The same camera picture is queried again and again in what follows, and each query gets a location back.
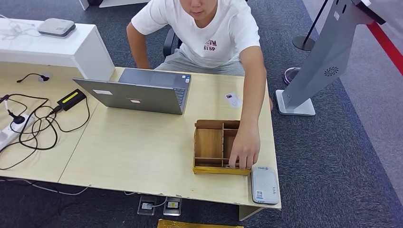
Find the metal kiosk stand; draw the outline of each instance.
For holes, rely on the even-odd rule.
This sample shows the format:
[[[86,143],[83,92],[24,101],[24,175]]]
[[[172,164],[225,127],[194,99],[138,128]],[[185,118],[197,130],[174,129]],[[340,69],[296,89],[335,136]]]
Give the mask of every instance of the metal kiosk stand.
[[[281,114],[316,114],[310,97],[345,72],[356,26],[374,21],[385,23],[368,3],[371,4],[369,0],[334,0],[322,32],[301,69],[295,69],[298,73],[285,90],[276,90]]]

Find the gray laptop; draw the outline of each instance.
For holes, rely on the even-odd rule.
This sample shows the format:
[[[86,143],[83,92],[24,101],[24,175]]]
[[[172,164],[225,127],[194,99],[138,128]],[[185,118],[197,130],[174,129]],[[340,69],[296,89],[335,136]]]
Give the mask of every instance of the gray laptop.
[[[126,68],[119,82],[73,78],[107,107],[182,115],[191,75]]]

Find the gray shorts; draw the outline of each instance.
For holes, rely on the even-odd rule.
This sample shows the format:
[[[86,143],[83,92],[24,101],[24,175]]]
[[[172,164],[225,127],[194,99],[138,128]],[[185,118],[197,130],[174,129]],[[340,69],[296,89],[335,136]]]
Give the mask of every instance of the gray shorts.
[[[165,61],[156,70],[181,71],[190,73],[204,73],[214,75],[245,76],[243,66],[240,61],[233,61],[215,68],[205,68],[193,63],[181,51],[167,56]]]

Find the white power bank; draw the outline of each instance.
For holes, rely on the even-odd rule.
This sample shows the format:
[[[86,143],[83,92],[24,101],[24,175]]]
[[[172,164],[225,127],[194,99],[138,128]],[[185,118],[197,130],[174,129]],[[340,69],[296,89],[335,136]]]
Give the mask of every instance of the white power bank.
[[[269,167],[252,167],[252,199],[255,203],[278,204],[276,173]]]
[[[40,24],[37,30],[42,35],[64,38],[75,28],[76,25],[70,20],[49,18]]]

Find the wooden organizer box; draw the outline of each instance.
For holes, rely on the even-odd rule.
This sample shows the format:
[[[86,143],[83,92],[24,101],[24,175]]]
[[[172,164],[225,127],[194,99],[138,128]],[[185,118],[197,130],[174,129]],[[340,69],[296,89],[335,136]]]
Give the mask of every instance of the wooden organizer box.
[[[250,170],[226,167],[239,124],[239,121],[234,120],[198,120],[195,123],[193,161],[195,174],[250,174]]]

